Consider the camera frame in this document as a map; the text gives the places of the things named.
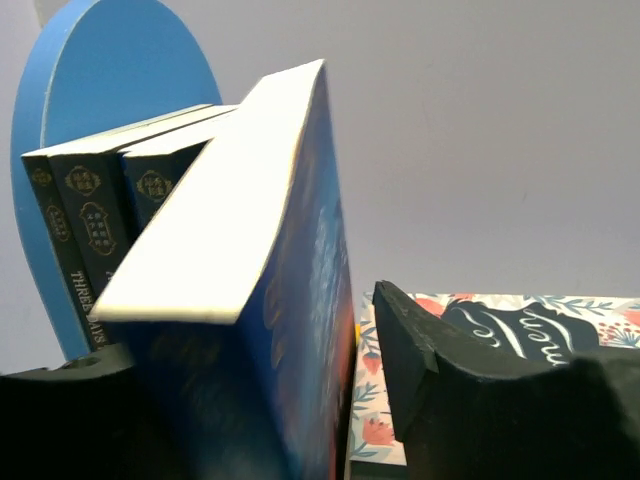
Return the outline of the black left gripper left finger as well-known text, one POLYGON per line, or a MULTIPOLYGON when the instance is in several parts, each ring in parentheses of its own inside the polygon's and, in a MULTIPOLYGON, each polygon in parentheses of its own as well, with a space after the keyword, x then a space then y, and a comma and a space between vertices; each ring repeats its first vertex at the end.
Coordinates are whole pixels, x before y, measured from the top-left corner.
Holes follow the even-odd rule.
POLYGON ((119 345, 1 378, 4 479, 141 477, 140 395, 119 345))

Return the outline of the sunset cover book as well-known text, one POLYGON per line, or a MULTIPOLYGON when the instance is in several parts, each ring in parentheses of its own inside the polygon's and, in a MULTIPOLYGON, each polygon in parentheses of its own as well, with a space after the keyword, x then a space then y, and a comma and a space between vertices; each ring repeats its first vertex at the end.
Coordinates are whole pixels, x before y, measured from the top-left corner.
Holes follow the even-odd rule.
POLYGON ((263 77, 92 316, 195 479, 338 479, 355 322, 326 63, 263 77))

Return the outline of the A Tale of Two Cities book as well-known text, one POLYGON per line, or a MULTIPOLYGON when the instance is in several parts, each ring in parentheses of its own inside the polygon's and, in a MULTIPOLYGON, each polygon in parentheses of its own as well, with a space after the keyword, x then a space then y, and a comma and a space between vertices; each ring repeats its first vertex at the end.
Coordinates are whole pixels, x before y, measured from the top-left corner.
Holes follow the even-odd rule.
POLYGON ((137 233, 120 151, 234 108, 196 105, 48 149, 46 157, 95 295, 107 286, 137 233))

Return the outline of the Three Days to See book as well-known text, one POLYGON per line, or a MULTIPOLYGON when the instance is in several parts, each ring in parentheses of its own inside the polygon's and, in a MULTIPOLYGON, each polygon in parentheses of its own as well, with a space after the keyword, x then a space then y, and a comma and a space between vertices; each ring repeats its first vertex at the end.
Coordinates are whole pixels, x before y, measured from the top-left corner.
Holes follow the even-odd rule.
POLYGON ((94 294, 79 244, 46 157, 48 149, 53 146, 55 145, 24 153, 21 160, 48 229, 72 305, 79 316, 81 332, 85 335, 89 349, 96 351, 109 345, 110 339, 105 328, 89 318, 99 295, 94 294))

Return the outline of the Nineteen Eighty-Four book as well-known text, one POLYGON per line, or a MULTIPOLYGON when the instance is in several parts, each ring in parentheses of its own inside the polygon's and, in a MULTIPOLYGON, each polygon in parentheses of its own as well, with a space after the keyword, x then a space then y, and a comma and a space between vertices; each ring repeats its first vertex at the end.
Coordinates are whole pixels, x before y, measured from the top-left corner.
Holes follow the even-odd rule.
POLYGON ((162 133, 120 151, 138 232, 142 232, 182 176, 233 112, 162 133))

